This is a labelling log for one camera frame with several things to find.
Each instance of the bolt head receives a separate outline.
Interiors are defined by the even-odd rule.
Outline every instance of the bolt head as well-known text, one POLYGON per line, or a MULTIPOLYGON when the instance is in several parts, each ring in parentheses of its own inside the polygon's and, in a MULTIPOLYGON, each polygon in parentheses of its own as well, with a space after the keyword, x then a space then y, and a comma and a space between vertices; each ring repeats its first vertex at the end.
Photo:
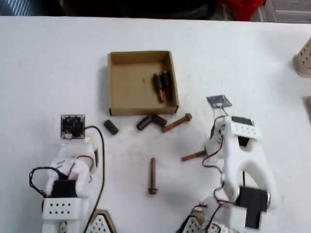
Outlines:
POLYGON ((149 194, 155 195, 157 192, 157 188, 148 188, 149 194))
POLYGON ((186 119, 187 121, 190 121, 192 119, 192 115, 190 113, 186 113, 186 119))

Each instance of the red object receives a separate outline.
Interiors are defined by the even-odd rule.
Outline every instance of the red object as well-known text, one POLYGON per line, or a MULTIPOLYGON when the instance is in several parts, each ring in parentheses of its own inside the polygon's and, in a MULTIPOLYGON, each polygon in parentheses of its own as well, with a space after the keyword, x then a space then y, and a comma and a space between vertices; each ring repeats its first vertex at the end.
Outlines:
POLYGON ((237 14, 237 21, 249 21, 252 14, 261 5, 266 4, 266 0, 219 0, 237 14))

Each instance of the cardboard box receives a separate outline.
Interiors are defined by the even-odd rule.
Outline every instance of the cardboard box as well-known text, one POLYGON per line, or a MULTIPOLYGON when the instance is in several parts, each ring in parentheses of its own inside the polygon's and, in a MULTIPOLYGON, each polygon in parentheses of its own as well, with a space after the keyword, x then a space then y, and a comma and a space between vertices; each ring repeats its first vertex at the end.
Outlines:
POLYGON ((108 55, 111 116, 174 114, 179 102, 172 54, 169 51, 112 52, 108 55), (159 102, 152 77, 167 71, 172 100, 159 102))

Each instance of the black cylinder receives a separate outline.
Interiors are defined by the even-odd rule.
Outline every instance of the black cylinder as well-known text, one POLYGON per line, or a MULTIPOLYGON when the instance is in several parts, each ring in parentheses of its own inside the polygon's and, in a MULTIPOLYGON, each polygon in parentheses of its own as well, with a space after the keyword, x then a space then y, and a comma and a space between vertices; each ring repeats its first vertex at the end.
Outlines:
POLYGON ((110 120, 105 121, 104 126, 112 135, 115 135, 119 131, 118 128, 110 120))
POLYGON ((153 114, 152 115, 152 122, 154 124, 157 124, 158 126, 164 128, 166 126, 167 120, 162 118, 162 117, 160 117, 160 116, 158 116, 158 115, 156 115, 156 114, 153 114))
POLYGON ((154 80, 154 85, 155 85, 156 91, 158 91, 160 89, 163 89, 163 85, 162 85, 162 81, 161 81, 160 75, 155 74, 153 80, 154 80))
POLYGON ((152 122, 152 116, 146 116, 144 117, 140 122, 138 122, 138 124, 136 125, 136 127, 142 131, 144 128, 146 128, 150 123, 152 122))
POLYGON ((163 74, 161 75, 161 80, 164 89, 169 89, 171 86, 171 76, 168 72, 164 71, 163 74))

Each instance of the floor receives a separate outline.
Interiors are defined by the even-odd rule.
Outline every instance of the floor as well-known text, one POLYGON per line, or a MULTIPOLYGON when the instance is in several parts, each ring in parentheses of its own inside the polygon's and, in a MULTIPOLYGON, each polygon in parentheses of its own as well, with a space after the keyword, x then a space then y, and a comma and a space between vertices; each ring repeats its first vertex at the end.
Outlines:
MULTIPOLYGON (((234 20, 235 14, 218 4, 212 20, 234 20)), ((311 23, 311 0, 267 0, 252 16, 253 22, 311 23)))

